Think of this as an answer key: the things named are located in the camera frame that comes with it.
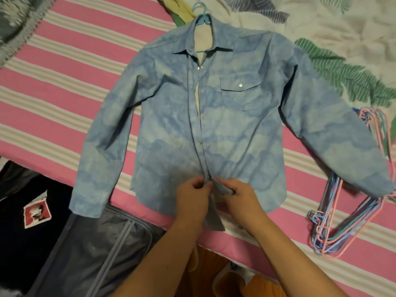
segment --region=shirt sleeve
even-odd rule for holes
[[[120,176],[130,134],[133,107],[157,87],[155,61],[142,49],[103,101],[83,144],[69,208],[99,218]]]
[[[281,112],[294,134],[364,194],[376,198],[390,194],[395,185],[372,134],[320,77],[308,55],[279,34],[271,39],[271,52],[286,84]]]

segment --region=hand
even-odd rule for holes
[[[204,180],[204,176],[197,176],[177,187],[176,220],[182,224],[202,227],[209,205],[209,194],[213,188],[212,181],[203,185]]]
[[[267,216],[257,199],[254,189],[249,183],[243,183],[236,178],[222,179],[216,177],[225,187],[233,190],[234,195],[225,195],[225,203],[228,206],[234,220],[251,235],[262,228],[262,221]]]

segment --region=shirt collar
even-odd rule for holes
[[[214,50],[216,48],[232,50],[234,47],[234,37],[230,33],[230,26],[220,22],[210,14],[207,14],[207,16],[210,18],[213,32],[213,46],[208,50]],[[175,42],[172,53],[180,53],[186,50],[190,55],[196,56],[194,51],[194,31],[197,20],[201,18],[202,14],[197,16],[189,25],[187,25],[185,31]]]

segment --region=printed graphic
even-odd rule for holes
[[[47,191],[23,208],[25,229],[49,221],[52,216],[47,205]]]

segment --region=light blue button-up shirt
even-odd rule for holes
[[[303,50],[277,33],[234,28],[213,17],[211,22],[213,46],[204,54],[204,69],[194,51],[196,20],[147,44],[126,67],[88,131],[73,212],[102,214],[124,162],[133,108],[140,103],[131,189],[139,202],[163,214],[175,214],[176,187],[203,174],[250,183],[265,211],[279,207],[286,198],[281,117],[365,194],[380,197],[394,190],[369,130]],[[224,229],[213,198],[205,222]]]

